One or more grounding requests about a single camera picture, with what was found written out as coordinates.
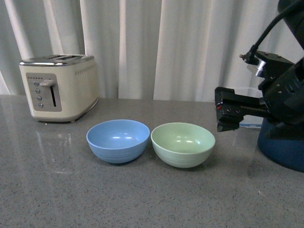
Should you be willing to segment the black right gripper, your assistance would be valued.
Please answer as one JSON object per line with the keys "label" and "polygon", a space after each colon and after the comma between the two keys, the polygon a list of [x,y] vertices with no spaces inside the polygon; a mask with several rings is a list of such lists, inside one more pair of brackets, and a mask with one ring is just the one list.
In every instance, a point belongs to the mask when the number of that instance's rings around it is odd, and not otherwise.
{"label": "black right gripper", "polygon": [[295,64],[255,98],[235,94],[234,89],[215,89],[217,131],[238,129],[245,115],[263,117],[272,124],[268,139],[304,138],[304,66]]}

